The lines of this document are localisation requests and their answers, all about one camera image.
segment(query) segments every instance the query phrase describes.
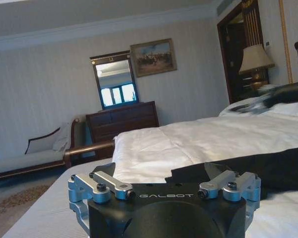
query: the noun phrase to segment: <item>mirror frame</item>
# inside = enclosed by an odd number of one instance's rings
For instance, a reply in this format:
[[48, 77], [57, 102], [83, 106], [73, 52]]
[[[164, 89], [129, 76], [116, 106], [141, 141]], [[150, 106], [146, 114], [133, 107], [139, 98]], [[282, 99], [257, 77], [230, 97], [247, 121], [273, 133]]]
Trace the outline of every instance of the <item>mirror frame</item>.
[[[97, 88], [98, 88], [98, 94], [99, 94], [99, 98], [100, 98], [100, 102], [101, 102], [101, 106], [102, 106], [103, 110], [117, 108], [117, 107], [123, 107], [123, 106], [131, 105], [131, 104], [135, 104], [135, 103], [139, 102], [137, 87], [136, 87], [136, 83], [135, 83], [135, 77], [134, 77], [132, 63], [131, 63], [131, 59], [130, 59], [130, 51], [122, 51], [122, 52], [117, 52], [117, 53], [112, 53], [112, 54], [90, 57], [90, 60], [91, 60], [91, 64], [94, 69], [96, 84], [97, 84]], [[118, 61], [123, 61], [123, 60], [128, 60], [129, 70], [130, 70], [132, 84], [133, 84], [134, 90], [135, 90], [136, 100], [132, 101], [132, 102], [119, 103], [119, 104], [114, 104], [114, 105], [105, 107], [103, 97], [101, 96], [101, 87], [100, 87], [99, 78], [97, 75], [96, 65], [105, 64], [105, 63], [113, 63], [113, 62], [118, 62]]]

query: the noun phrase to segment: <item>picture frame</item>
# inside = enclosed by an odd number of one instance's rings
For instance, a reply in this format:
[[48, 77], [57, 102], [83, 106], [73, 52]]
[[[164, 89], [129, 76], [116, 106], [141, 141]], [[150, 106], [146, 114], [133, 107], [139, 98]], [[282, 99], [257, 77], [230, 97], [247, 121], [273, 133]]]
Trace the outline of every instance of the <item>picture frame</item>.
[[177, 70], [172, 39], [130, 46], [137, 77]]

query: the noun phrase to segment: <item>mirror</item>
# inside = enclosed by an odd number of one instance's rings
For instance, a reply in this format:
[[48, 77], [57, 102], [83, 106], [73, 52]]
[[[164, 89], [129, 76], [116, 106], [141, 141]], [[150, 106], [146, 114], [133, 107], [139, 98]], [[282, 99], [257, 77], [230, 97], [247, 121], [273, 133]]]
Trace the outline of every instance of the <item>mirror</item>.
[[138, 102], [129, 51], [91, 60], [103, 109]]

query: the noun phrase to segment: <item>wooden dresser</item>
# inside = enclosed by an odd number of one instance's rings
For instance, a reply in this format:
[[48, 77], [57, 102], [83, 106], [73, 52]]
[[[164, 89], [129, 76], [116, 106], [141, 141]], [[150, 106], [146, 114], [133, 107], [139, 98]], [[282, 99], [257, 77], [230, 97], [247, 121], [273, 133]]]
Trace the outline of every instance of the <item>wooden dresser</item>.
[[[121, 132], [159, 126], [154, 102], [137, 103], [89, 114], [86, 115], [86, 122], [93, 143], [112, 140]], [[113, 151], [114, 148], [97, 151], [97, 157], [110, 158]]]

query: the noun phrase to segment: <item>carpet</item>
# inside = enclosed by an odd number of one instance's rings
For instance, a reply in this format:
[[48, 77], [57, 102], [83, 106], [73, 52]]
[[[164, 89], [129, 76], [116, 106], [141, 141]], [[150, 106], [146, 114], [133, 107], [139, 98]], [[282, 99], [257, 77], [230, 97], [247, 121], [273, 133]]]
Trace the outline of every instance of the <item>carpet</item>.
[[0, 238], [64, 171], [54, 168], [0, 181]]

